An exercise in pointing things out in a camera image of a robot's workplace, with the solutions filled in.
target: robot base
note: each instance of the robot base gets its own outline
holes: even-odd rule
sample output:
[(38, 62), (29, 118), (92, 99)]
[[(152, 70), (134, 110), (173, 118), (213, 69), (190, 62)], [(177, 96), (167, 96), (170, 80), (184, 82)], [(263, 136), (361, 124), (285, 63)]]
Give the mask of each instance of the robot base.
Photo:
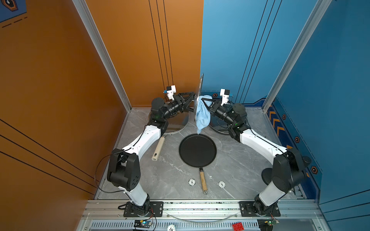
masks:
[(256, 208), (254, 206), (254, 201), (239, 201), (239, 206), (240, 206), (240, 212), (242, 213), (242, 217), (262, 217), (262, 216), (269, 216), (270, 213), (274, 217), (279, 217), (281, 216), (280, 210), (278, 208), (278, 205), (272, 205), (270, 209), (266, 210), (265, 214), (258, 214), (256, 211)]
[(162, 201), (151, 201), (149, 204), (149, 211), (145, 214), (138, 213), (135, 210), (135, 205), (131, 202), (126, 203), (125, 212), (123, 214), (124, 217), (150, 217), (152, 215), (151, 209), (153, 209), (153, 213), (156, 217), (162, 216), (163, 211), (163, 202)]

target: black stripe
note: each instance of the black stripe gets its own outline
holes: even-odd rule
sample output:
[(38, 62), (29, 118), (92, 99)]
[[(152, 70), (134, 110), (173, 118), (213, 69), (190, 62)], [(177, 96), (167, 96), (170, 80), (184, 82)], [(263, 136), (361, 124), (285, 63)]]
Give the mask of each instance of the black stripe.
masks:
[(356, 217), (347, 217), (347, 218), (336, 219), (336, 220), (331, 220), (331, 221), (340, 221), (340, 220), (345, 220), (345, 219), (351, 219), (351, 218), (357, 218), (357, 217), (367, 217), (367, 216), (370, 216), (370, 214), (362, 215), (362, 216), (356, 216)]
[(263, 99), (266, 99), (266, 98), (260, 98), (259, 100), (257, 100), (256, 102), (254, 102), (254, 103), (242, 103), (243, 105), (248, 105), (248, 104), (255, 104), (255, 103), (258, 103), (258, 101), (261, 101), (261, 100), (263, 100)]
[(165, 64), (165, 67), (166, 67), (167, 82), (168, 82), (168, 86), (169, 86), (168, 72), (167, 72), (167, 62), (166, 62), (166, 54), (164, 53), (163, 36), (162, 36), (162, 27), (161, 27), (161, 20), (160, 20), (160, 18), (159, 18), (158, 1), (157, 1), (157, 0), (155, 0), (155, 2), (157, 3), (157, 12), (158, 12), (158, 20), (159, 20), (159, 29), (160, 29), (160, 31), (161, 31), (161, 38), (162, 38), (162, 48), (163, 48), (164, 64)]
[(354, 196), (354, 195), (357, 195), (357, 194), (360, 194), (360, 193), (364, 193), (364, 192), (367, 192), (367, 191), (370, 191), (370, 189), (365, 190), (365, 191), (362, 191), (362, 192), (354, 193), (354, 194), (351, 194), (351, 195), (348, 195), (348, 196), (345, 196), (345, 197), (337, 198), (337, 199), (334, 199), (334, 200), (331, 200), (331, 201), (327, 201), (327, 202), (321, 203), (319, 205), (326, 204), (326, 203), (329, 203), (329, 202), (332, 202), (332, 201), (336, 201), (336, 200), (339, 200), (339, 199), (343, 199), (343, 198), (346, 198), (346, 197)]
[(241, 94), (241, 96), (240, 96), (239, 103), (240, 103), (240, 102), (241, 102), (241, 100), (242, 100), (242, 96), (243, 96), (243, 93), (244, 93), (245, 87), (246, 87), (247, 82), (248, 82), (248, 78), (249, 78), (249, 75), (250, 75), (250, 71), (252, 70), (252, 67), (253, 67), (254, 61), (255, 61), (255, 59), (256, 59), (256, 56), (257, 56), (257, 53), (258, 53), (259, 46), (261, 45), (261, 41), (262, 41), (263, 35), (264, 35), (264, 33), (265, 33), (266, 27), (267, 27), (267, 23), (269, 22), (270, 15), (271, 15), (271, 12), (272, 12), (272, 9), (274, 8), (274, 5), (275, 5), (275, 1), (276, 1), (276, 0), (274, 0), (274, 3), (272, 4), (272, 7), (271, 7), (271, 10), (270, 10), (269, 16), (268, 16), (267, 21), (266, 21), (265, 28), (264, 28), (263, 33), (262, 33), (262, 36), (261, 36), (261, 40), (259, 41), (259, 44), (258, 44), (258, 47), (257, 47), (256, 55), (255, 55), (255, 57), (254, 57), (254, 59), (253, 59), (252, 65), (250, 66), (250, 70), (249, 70), (249, 74), (248, 74), (248, 77), (247, 77), (247, 81), (245, 81), (244, 88), (243, 88), (242, 94)]
[(66, 173), (68, 173), (68, 174), (70, 174), (70, 175), (72, 175), (72, 176), (74, 176), (74, 177), (76, 177), (76, 178), (78, 178), (78, 179), (82, 180), (83, 182), (85, 182), (85, 183), (87, 183), (87, 184), (91, 185), (92, 187), (97, 188), (96, 186), (94, 186), (94, 185), (90, 184), (89, 182), (84, 181), (83, 179), (81, 179), (81, 178), (79, 178), (79, 177), (77, 177), (77, 176), (73, 175), (72, 173), (70, 173), (70, 172), (68, 172), (68, 171), (66, 171), (66, 170), (64, 170), (64, 169), (62, 169), (61, 167), (59, 167), (59, 166), (57, 166), (57, 165), (53, 164), (52, 162), (50, 162), (50, 161), (48, 161), (48, 160), (46, 160), (46, 159), (42, 158), (41, 156), (37, 155), (36, 153), (31, 152), (31, 151), (30, 151), (30, 150), (28, 150), (27, 148), (22, 147), (21, 145), (17, 144), (17, 143), (16, 143), (16, 142), (14, 142), (14, 141), (11, 141), (10, 139), (6, 138), (5, 136), (3, 136), (3, 135), (1, 135), (1, 134), (0, 134), (0, 136), (1, 136), (2, 138), (6, 139), (7, 141), (10, 141), (10, 142), (12, 142), (13, 144), (17, 145), (18, 147), (23, 148), (23, 149), (24, 149), (24, 150), (26, 150), (27, 152), (32, 153), (33, 155), (35, 155), (35, 156), (37, 156), (37, 157), (39, 157), (39, 158), (41, 158), (41, 159), (45, 160), (46, 162), (48, 162), (48, 163), (50, 163), (50, 164), (54, 165), (55, 167), (57, 167), (57, 168), (59, 168), (59, 169), (61, 169), (61, 170), (65, 171)]
[(1, 27), (1, 28), (7, 27), (7, 26), (9, 26), (9, 25), (11, 25), (11, 23), (9, 23), (8, 25), (5, 25), (5, 26), (3, 26), (3, 27)]
[(323, 213), (330, 213), (330, 212), (334, 212), (334, 211), (338, 211), (338, 210), (342, 210), (342, 209), (346, 209), (346, 208), (353, 208), (353, 207), (357, 207), (357, 206), (361, 206), (361, 205), (365, 205), (365, 204), (370, 204), (370, 202), (363, 203), (363, 204), (358, 204), (358, 205), (353, 205), (353, 206), (349, 206), (349, 207), (345, 207), (345, 208), (339, 208), (339, 209), (335, 209), (335, 210), (331, 210), (331, 211), (323, 212)]
[(24, 163), (25, 165), (28, 165), (28, 166), (30, 166), (30, 167), (32, 167), (32, 168), (34, 168), (34, 169), (37, 169), (37, 170), (39, 170), (39, 171), (41, 171), (41, 172), (43, 172), (43, 173), (46, 173), (46, 174), (48, 174), (49, 176), (52, 176), (52, 177), (54, 177), (54, 178), (56, 178), (56, 179), (58, 179), (58, 180), (61, 180), (61, 181), (65, 182), (65, 183), (67, 183), (67, 184), (69, 184), (69, 185), (72, 185), (73, 187), (79, 188), (79, 189), (81, 189), (82, 191), (85, 191), (85, 192), (87, 192), (87, 193), (89, 193), (89, 194), (91, 194), (91, 195), (93, 195), (93, 196), (94, 196), (94, 194), (92, 194), (91, 192), (88, 192), (88, 191), (86, 191), (86, 190), (84, 190), (84, 189), (82, 189), (82, 188), (80, 188), (80, 187), (77, 187), (76, 185), (73, 185), (73, 184), (71, 184), (71, 183), (68, 183), (68, 182), (67, 182), (67, 181), (65, 181), (65, 180), (62, 180), (62, 179), (60, 179), (60, 178), (57, 178), (56, 176), (53, 176), (53, 175), (51, 175), (50, 173), (47, 173), (47, 172), (45, 172), (45, 171), (43, 171), (43, 170), (41, 170), (41, 169), (38, 169), (38, 168), (36, 168), (36, 167), (34, 167), (34, 166), (30, 165), (30, 164), (27, 164), (26, 162), (23, 162), (23, 161), (21, 161), (21, 160), (19, 160), (19, 159), (15, 158), (15, 157), (12, 157), (11, 155), (6, 154), (5, 152), (0, 151), (0, 153), (4, 154), (4, 155), (6, 155), (6, 156), (8, 156), (8, 157), (10, 157), (10, 158), (13, 158), (13, 159), (15, 159), (15, 160), (18, 160), (19, 162)]
[[(14, 16), (14, 17), (11, 17), (11, 18), (18, 17), (19, 15), (22, 15), (22, 14), (25, 14), (25, 13), (27, 13), (27, 12), (24, 12), (24, 13), (18, 14), (18, 15)], [(9, 20), (9, 19), (11, 19), (11, 18), (7, 18), (7, 19), (5, 19), (5, 20), (1, 21), (0, 23), (5, 22), (6, 20)]]
[(236, 95), (235, 102), (236, 102), (236, 100), (238, 99), (238, 95), (239, 95), (240, 87), (242, 86), (242, 83), (243, 83), (243, 79), (244, 79), (245, 71), (247, 70), (247, 66), (248, 66), (248, 63), (249, 63), (250, 55), (252, 54), (253, 46), (254, 46), (254, 43), (255, 43), (256, 38), (257, 38), (257, 34), (258, 34), (259, 26), (261, 25), (261, 22), (262, 22), (263, 14), (265, 13), (265, 9), (266, 9), (266, 6), (267, 6), (267, 2), (268, 2), (268, 0), (266, 1), (265, 8), (263, 9), (263, 13), (262, 13), (262, 16), (261, 16), (261, 20), (259, 21), (259, 25), (258, 25), (258, 29), (257, 29), (257, 32), (256, 32), (256, 36), (255, 36), (255, 39), (254, 39), (254, 41), (253, 41), (252, 48), (250, 49), (250, 53), (249, 53), (249, 57), (248, 57), (248, 61), (247, 61), (247, 65), (245, 65), (245, 69), (244, 69), (244, 73), (243, 73), (242, 81), (240, 82), (239, 90), (238, 90), (238, 93), (237, 93), (237, 95)]
[[(17, 132), (19, 132), (20, 134), (24, 135), (25, 137), (29, 138), (30, 140), (32, 140), (33, 142), (35, 142), (36, 144), (40, 145), (41, 147), (43, 147), (44, 149), (48, 150), (49, 152), (53, 153), (54, 155), (56, 155), (57, 157), (59, 157), (60, 159), (64, 160), (65, 162), (67, 162), (68, 164), (72, 165), (73, 167), (77, 168), (76, 166), (74, 166), (73, 164), (71, 164), (70, 162), (66, 161), (65, 159), (61, 158), (60, 156), (58, 156), (57, 154), (55, 154), (54, 152), (50, 151), (49, 149), (47, 149), (46, 147), (42, 146), (40, 143), (36, 142), (35, 140), (33, 140), (31, 137), (27, 136), (26, 134), (24, 134), (23, 132), (19, 131), (18, 129), (16, 129), (15, 127), (11, 126), (10, 124), (8, 124), (7, 122), (5, 122), (4, 120), (0, 119), (1, 122), (5, 123), (6, 125), (8, 125), (9, 127), (13, 128), (14, 130), (16, 130)], [(86, 172), (82, 171), (81, 169), (77, 168), (78, 170), (80, 170), (81, 172), (85, 173), (86, 175), (90, 176), (89, 174), (87, 174)]]
[(163, 9), (164, 9), (164, 19), (165, 19), (165, 21), (166, 21), (167, 42), (168, 42), (168, 53), (169, 53), (169, 64), (170, 64), (170, 66), (171, 66), (172, 85), (174, 85), (174, 75), (173, 75), (173, 73), (172, 73), (171, 52), (169, 51), (168, 28), (167, 28), (166, 8), (165, 8), (165, 6), (164, 6), (164, 0), (163, 0)]
[(151, 14), (151, 16), (152, 16), (152, 23), (153, 23), (153, 30), (154, 30), (155, 44), (157, 45), (157, 52), (158, 52), (158, 59), (159, 59), (159, 67), (161, 68), (161, 75), (162, 75), (163, 89), (164, 89), (164, 90), (166, 90), (166, 88), (164, 87), (164, 80), (163, 80), (163, 73), (162, 73), (162, 65), (161, 65), (161, 59), (159, 58), (158, 43), (157, 43), (157, 37), (155, 36), (154, 21), (153, 21), (152, 8), (150, 7), (150, 0), (148, 0), (148, 2), (149, 2), (150, 14)]
[(243, 102), (245, 101), (245, 98), (247, 97), (247, 94), (248, 94), (248, 91), (249, 91), (250, 85), (252, 84), (252, 81), (253, 81), (254, 74), (256, 73), (256, 70), (257, 70), (257, 67), (258, 67), (259, 61), (261, 60), (261, 56), (262, 56), (262, 54), (263, 54), (263, 50), (265, 49), (265, 46), (266, 46), (267, 40), (269, 39), (269, 36), (270, 36), (270, 32), (271, 32), (272, 26), (274, 25), (274, 22), (275, 22), (276, 16), (278, 15), (278, 12), (279, 12), (279, 9), (280, 9), (280, 5), (281, 5), (281, 2), (282, 2), (282, 1), (283, 1), (283, 0), (281, 0), (281, 1), (280, 1), (279, 8), (277, 9), (277, 11), (276, 11), (276, 15), (275, 15), (275, 18), (274, 18), (274, 20), (272, 21), (272, 25), (271, 25), (271, 27), (270, 27), (269, 34), (267, 35), (267, 38), (266, 38), (265, 44), (263, 45), (263, 49), (262, 49), (261, 55), (259, 56), (259, 59), (258, 59), (258, 62), (257, 62), (256, 68), (255, 68), (255, 71), (253, 72), (252, 79), (250, 80), (250, 83), (249, 83), (249, 86), (248, 86), (248, 90), (247, 90), (247, 93), (245, 94), (245, 97), (244, 97)]

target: aluminum frame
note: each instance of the aluminum frame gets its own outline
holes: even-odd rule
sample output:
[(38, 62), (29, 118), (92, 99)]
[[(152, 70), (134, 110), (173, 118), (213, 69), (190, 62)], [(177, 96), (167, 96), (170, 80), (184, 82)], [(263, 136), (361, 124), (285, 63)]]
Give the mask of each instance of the aluminum frame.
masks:
[(85, 0), (72, 0), (127, 112), (132, 106)]
[[(186, 220), (219, 220), (231, 216), (233, 221), (251, 221), (255, 219), (268, 219), (266, 217), (242, 217), (239, 209), (239, 201), (254, 200), (152, 200), (162, 201), (163, 216), (157, 217), (158, 222), (170, 222), (174, 217)], [(123, 217), (123, 210), (118, 210), (119, 205), (128, 200), (89, 200), (83, 212), (77, 231), (90, 229), (95, 220), (135, 220), (142, 218)], [(281, 219), (312, 219), (318, 231), (330, 231), (326, 220), (315, 200), (281, 199), (278, 202)]]
[(271, 103), (277, 96), (280, 88), (283, 86), (286, 78), (288, 77), (293, 66), (296, 64), (300, 54), (305, 48), (307, 42), (310, 40), (313, 32), (319, 24), (321, 18), (324, 16), (327, 8), (329, 7), (332, 0), (318, 0), (315, 7), (313, 8), (310, 16), (308, 17), (296, 43), (293, 46), (288, 58), (286, 59), (279, 75), (277, 76), (269, 94), (266, 97), (265, 102), (262, 105), (262, 110), (266, 113)]
[[(118, 143), (122, 137), (122, 133), (123, 133), (123, 129), (125, 128), (125, 125), (127, 123), (127, 119), (128, 119), (128, 115), (129, 115), (129, 112), (126, 113), (126, 116), (125, 116), (125, 119), (123, 120), (123, 123), (122, 123), (122, 126), (121, 126), (121, 129), (120, 129), (120, 133), (118, 134), (118, 137), (117, 137), (117, 140), (116, 142), (114, 143), (114, 147), (113, 149), (117, 148), (118, 146)], [(108, 164), (107, 166), (105, 167), (105, 170), (104, 170), (104, 173), (103, 173), (103, 176), (100, 180), (100, 183), (99, 183), (99, 188), (103, 188), (103, 185), (104, 185), (104, 181), (105, 181), (105, 177), (107, 175), (107, 172), (108, 172)], [(95, 193), (95, 197), (94, 199), (95, 200), (98, 200), (99, 199), (99, 194), (100, 194), (101, 190), (100, 189), (97, 189), (96, 190), (96, 193)]]

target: black frying pan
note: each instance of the black frying pan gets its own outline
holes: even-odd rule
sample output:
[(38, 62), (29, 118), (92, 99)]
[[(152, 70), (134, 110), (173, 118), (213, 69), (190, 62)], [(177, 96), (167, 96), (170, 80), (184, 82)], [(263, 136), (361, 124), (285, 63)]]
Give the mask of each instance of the black frying pan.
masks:
[(203, 167), (211, 164), (216, 158), (216, 145), (211, 138), (203, 134), (191, 134), (185, 137), (179, 146), (182, 161), (187, 165), (199, 168), (204, 194), (207, 194), (207, 184)]

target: marble floor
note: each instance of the marble floor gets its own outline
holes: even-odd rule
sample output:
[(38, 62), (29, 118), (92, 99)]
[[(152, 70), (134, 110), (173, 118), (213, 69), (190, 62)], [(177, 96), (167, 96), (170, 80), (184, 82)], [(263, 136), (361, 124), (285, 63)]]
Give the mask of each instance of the marble floor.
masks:
[[(259, 108), (247, 108), (250, 126), (260, 135), (280, 144), (271, 123)], [(119, 149), (128, 145), (136, 138), (148, 123), (150, 108), (134, 108), (126, 122), (120, 137)], [(206, 127), (202, 134), (209, 136), (217, 147), (216, 159), (204, 167), (208, 194), (202, 191), (199, 169), (186, 165), (179, 156), (179, 144), (187, 135), (196, 133), (194, 114), (190, 113), (190, 120), (186, 127), (165, 138), (158, 161), (151, 159), (157, 146), (156, 141), (140, 160), (141, 179), (143, 189), (151, 199), (254, 199), (266, 185), (261, 179), (261, 172), (272, 165), (250, 147), (238, 143), (228, 135), (215, 132)], [(110, 182), (103, 176), (102, 189), (116, 191)], [(194, 186), (189, 180), (195, 179)], [(220, 188), (218, 183), (223, 181), (226, 186)], [(104, 193), (98, 190), (95, 198), (99, 199), (127, 199), (124, 193)], [(295, 198), (293, 193), (285, 198)]]

